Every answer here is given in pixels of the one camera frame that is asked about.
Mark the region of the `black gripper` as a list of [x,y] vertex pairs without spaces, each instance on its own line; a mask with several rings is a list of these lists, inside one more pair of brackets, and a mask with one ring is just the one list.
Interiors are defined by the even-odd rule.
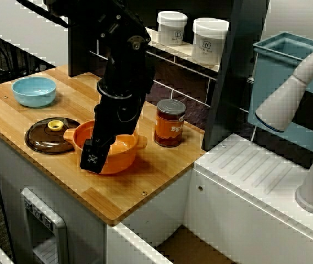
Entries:
[[145,93],[118,97],[99,90],[100,102],[94,108],[92,135],[86,139],[80,159],[80,168],[101,173],[110,146],[118,135],[133,134],[145,102]]

